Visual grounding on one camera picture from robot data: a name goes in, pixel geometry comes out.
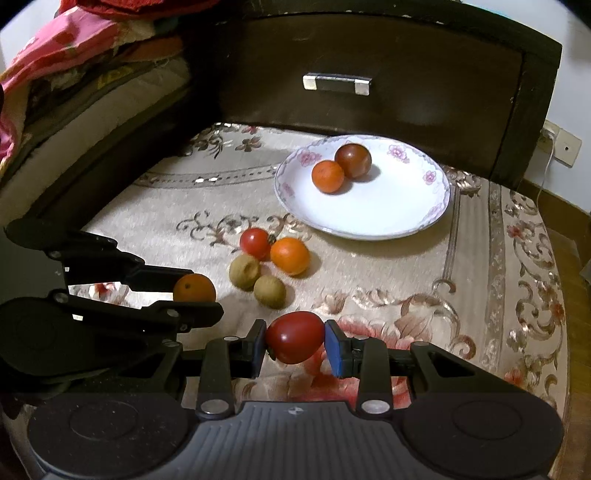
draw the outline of beige tablecloth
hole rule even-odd
[[[563,295],[550,241],[533,202],[479,177],[445,168],[449,208],[411,237],[359,242],[314,231],[283,211],[274,172],[316,135],[217,124],[179,157],[166,158],[104,208],[87,229],[116,238],[119,248],[156,265],[191,268],[212,279],[225,315],[214,327],[180,334],[185,349],[226,335],[244,335],[257,318],[268,323],[296,309],[334,318],[350,333],[389,346],[427,340],[546,400],[563,416],[568,350]],[[313,253],[309,272],[290,278],[282,311],[262,307],[228,280],[241,232],[260,226],[297,236]],[[93,293],[75,287],[81,295]],[[169,294],[117,286],[106,300],[143,306]],[[238,400],[347,398],[356,385],[328,375],[319,353],[305,364],[265,359],[257,380],[235,381]],[[198,379],[183,404],[194,405]],[[408,402],[393,379],[395,404]]]

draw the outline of metal rivet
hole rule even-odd
[[[68,295],[62,292],[56,293],[53,299],[58,303],[68,303]]]
[[[201,410],[209,415],[218,415],[220,413],[224,413],[229,407],[230,405],[228,405],[228,402],[222,400],[221,398],[207,400],[201,404]]]
[[[361,404],[361,408],[371,415],[380,415],[386,413],[390,409],[390,405],[384,400],[366,400]]]

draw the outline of robotic hand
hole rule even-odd
[[[13,418],[38,407],[28,436],[46,480],[546,478],[563,436],[548,404],[429,343],[391,350],[333,320],[324,345],[335,376],[360,379],[355,411],[236,411],[231,381],[259,375],[265,322],[183,351],[177,333],[214,325],[219,304],[137,310],[71,296],[69,284],[107,281],[171,291],[190,273],[116,245],[32,219],[0,230],[0,398]],[[393,375],[407,377],[409,408],[393,408]],[[180,405],[187,377],[200,377],[194,409]]]

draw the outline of white wall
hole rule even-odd
[[[583,140],[572,168],[553,161],[544,188],[591,210],[591,30],[558,0],[462,0],[490,9],[562,43],[563,52],[547,118]],[[538,185],[548,155],[536,149],[525,178]]]
[[[51,20],[60,7],[60,0],[35,0],[0,32],[0,57],[8,66],[14,56],[33,38],[37,30]]]

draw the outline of mattress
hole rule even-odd
[[[31,145],[38,146],[26,157],[17,158],[11,177],[0,189],[0,225],[26,214],[44,191],[93,147],[112,144],[109,136],[118,128],[148,112],[141,121],[130,123],[132,128],[139,128],[178,100],[175,93],[190,80],[187,62],[175,57],[150,63],[120,67],[126,70],[101,76],[25,130],[23,152],[27,153]],[[97,93],[103,89],[104,95]],[[151,109],[159,102],[164,102],[162,108]]]

